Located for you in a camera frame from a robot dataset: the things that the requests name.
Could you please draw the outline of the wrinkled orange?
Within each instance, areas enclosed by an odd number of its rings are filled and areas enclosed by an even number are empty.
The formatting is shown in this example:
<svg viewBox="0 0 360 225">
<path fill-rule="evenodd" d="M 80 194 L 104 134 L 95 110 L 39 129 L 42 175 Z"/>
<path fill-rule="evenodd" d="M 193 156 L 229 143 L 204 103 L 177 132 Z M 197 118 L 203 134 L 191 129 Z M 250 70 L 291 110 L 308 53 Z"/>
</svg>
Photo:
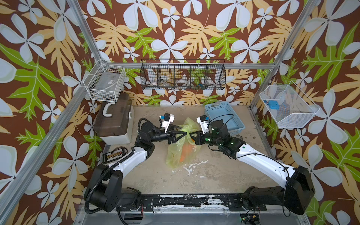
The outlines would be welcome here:
<svg viewBox="0 0 360 225">
<path fill-rule="evenodd" d="M 198 146 L 197 146 L 197 145 L 188 144 L 187 147 L 186 147 L 186 150 L 187 150 L 187 154 L 188 154 L 188 155 L 190 155 L 190 154 L 195 154 L 195 153 L 197 153 Z"/>
<path fill-rule="evenodd" d="M 180 158 L 180 162 L 181 162 L 181 163 L 184 162 L 184 161 L 186 161 L 187 158 L 189 157 L 189 155 L 187 154 L 186 147 L 187 147 L 187 145 L 186 145 L 186 146 L 183 146 L 182 151 L 181 151 L 181 158 Z"/>
</svg>

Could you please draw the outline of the wrinkled orange back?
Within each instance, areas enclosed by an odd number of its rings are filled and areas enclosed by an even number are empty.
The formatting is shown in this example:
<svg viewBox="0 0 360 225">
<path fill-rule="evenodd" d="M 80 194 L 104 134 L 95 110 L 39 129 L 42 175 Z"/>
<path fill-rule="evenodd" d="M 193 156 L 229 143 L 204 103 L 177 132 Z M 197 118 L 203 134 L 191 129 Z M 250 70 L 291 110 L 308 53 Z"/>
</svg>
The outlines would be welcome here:
<svg viewBox="0 0 360 225">
<path fill-rule="evenodd" d="M 186 145 L 186 146 L 183 146 L 182 151 L 181 151 L 181 158 L 180 158 L 180 162 L 181 162 L 181 163 L 184 162 L 184 161 L 186 161 L 187 158 L 189 157 L 189 155 L 187 154 L 186 147 L 187 147 L 187 145 Z"/>
</svg>

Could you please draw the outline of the green avocado-print plastic bag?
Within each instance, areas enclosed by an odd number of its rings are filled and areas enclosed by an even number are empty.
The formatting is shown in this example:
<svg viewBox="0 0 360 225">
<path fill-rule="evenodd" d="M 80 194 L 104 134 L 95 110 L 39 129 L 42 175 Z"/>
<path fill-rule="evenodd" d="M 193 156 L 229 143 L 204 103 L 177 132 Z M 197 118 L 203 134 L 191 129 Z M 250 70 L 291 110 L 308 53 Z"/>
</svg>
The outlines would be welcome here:
<svg viewBox="0 0 360 225">
<path fill-rule="evenodd" d="M 183 125 L 180 125 L 181 131 L 186 131 L 187 135 L 181 140 L 168 146 L 166 164 L 170 168 L 177 168 L 184 164 L 191 163 L 200 152 L 201 146 L 196 145 L 190 137 L 190 133 L 200 130 L 197 124 L 191 118 L 186 118 Z"/>
</svg>

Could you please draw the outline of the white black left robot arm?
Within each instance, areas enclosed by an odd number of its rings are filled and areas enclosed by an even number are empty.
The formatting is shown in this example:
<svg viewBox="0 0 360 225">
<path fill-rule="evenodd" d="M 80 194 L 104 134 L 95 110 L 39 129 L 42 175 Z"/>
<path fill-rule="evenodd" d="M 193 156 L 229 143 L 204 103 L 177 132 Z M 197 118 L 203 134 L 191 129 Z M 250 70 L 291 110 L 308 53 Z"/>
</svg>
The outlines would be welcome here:
<svg viewBox="0 0 360 225">
<path fill-rule="evenodd" d="M 131 151 L 112 151 L 103 157 L 103 163 L 95 168 L 84 194 L 86 213 L 111 212 L 122 207 L 135 211 L 141 207 L 141 192 L 122 188 L 123 178 L 152 155 L 155 142 L 175 144 L 194 131 L 190 125 L 176 126 L 171 124 L 172 121 L 173 115 L 168 113 L 159 117 L 159 127 L 141 118 Z"/>
</svg>

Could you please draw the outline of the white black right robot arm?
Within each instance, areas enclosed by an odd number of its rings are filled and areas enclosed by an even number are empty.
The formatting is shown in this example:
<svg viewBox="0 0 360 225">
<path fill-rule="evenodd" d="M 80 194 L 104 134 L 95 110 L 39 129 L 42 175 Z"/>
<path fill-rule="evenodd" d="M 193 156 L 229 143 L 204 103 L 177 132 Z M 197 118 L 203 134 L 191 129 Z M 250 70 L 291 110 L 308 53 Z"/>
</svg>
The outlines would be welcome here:
<svg viewBox="0 0 360 225">
<path fill-rule="evenodd" d="M 255 150 L 245 141 L 230 136 L 223 120 L 211 121 L 206 115 L 197 118 L 200 131 L 190 133 L 196 145 L 216 146 L 217 151 L 232 160 L 252 166 L 276 182 L 275 187 L 249 187 L 241 196 L 246 209 L 260 205 L 279 205 L 290 212 L 303 215 L 315 195 L 308 169 L 278 162 Z"/>
</svg>

